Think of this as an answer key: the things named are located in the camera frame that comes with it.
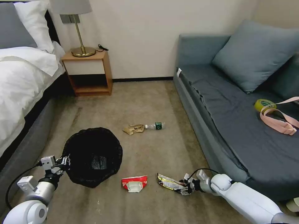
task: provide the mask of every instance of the green bottle label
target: green bottle label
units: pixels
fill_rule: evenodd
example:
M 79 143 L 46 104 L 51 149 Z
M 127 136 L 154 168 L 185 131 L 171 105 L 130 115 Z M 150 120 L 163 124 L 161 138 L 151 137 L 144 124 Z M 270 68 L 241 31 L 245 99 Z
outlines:
M 161 130 L 162 129 L 162 123 L 161 122 L 156 122 L 156 130 Z

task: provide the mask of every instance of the robotic hand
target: robotic hand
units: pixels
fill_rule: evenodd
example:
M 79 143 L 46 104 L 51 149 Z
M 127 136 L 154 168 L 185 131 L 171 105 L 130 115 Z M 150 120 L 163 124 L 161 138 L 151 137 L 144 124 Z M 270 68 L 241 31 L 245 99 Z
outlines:
M 241 215 L 256 224 L 299 224 L 299 217 L 288 216 L 268 197 L 240 182 L 234 182 L 226 174 L 217 174 L 212 179 L 203 170 L 196 173 L 198 179 L 186 174 L 186 195 L 194 191 L 208 192 L 223 197 Z
M 48 156 L 41 159 L 45 177 L 38 182 L 33 176 L 21 178 L 17 185 L 26 193 L 25 202 L 14 207 L 6 216 L 3 224 L 40 224 L 44 223 L 48 205 L 58 187 L 63 172 L 69 165 L 69 158 L 55 159 Z
M 14 207 L 3 224 L 41 224 L 45 223 L 48 205 L 63 172 L 68 169 L 68 156 L 55 160 L 54 156 L 41 159 L 46 175 L 39 182 L 33 176 L 20 179 L 18 186 L 27 194 L 26 201 Z M 284 214 L 269 198 L 245 184 L 234 182 L 226 174 L 208 177 L 203 170 L 196 173 L 198 179 L 186 174 L 183 182 L 186 187 L 181 194 L 194 191 L 208 192 L 223 197 L 235 210 L 256 224 L 288 223 L 299 224 L 299 217 Z

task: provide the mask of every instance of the beige carpet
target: beige carpet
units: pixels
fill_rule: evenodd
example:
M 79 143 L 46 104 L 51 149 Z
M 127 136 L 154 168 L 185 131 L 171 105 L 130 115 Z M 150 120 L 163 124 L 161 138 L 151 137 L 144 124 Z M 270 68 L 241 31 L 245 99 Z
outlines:
M 126 124 L 165 122 L 164 130 L 132 136 Z M 119 172 L 89 189 L 65 174 L 50 205 L 47 224 L 100 223 L 249 223 L 222 198 L 194 193 L 181 196 L 157 184 L 157 172 L 182 179 L 207 162 L 172 81 L 115 83 L 112 96 L 58 99 L 55 121 L 42 156 L 61 155 L 66 140 L 86 128 L 105 127 L 119 139 Z M 34 171 L 37 179 L 41 168 Z M 128 193 L 121 179 L 148 175 L 140 193 Z

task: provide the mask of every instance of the food wrapper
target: food wrapper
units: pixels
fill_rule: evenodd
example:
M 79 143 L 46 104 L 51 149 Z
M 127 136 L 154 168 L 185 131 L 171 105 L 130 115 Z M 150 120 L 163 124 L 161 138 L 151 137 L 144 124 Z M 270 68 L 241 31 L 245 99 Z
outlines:
M 144 131 L 144 125 L 143 124 L 129 125 L 127 127 L 124 127 L 123 131 L 126 132 L 128 135 L 133 135 L 134 133 L 141 133 Z
M 178 193 L 180 193 L 181 190 L 185 190 L 187 186 L 186 183 L 179 182 L 159 173 L 157 174 L 157 179 L 159 185 L 166 187 L 170 190 L 176 191 Z
M 123 178 L 121 183 L 130 193 L 139 193 L 147 185 L 147 176 Z

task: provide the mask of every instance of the brown paper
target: brown paper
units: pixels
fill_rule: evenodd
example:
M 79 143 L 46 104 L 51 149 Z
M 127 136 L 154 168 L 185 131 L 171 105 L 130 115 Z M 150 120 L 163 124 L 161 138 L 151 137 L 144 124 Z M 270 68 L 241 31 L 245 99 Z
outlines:
M 124 127 L 123 131 L 126 132 L 128 135 L 133 135 L 134 133 L 141 133 L 144 131 L 144 125 L 143 124 L 129 125 Z

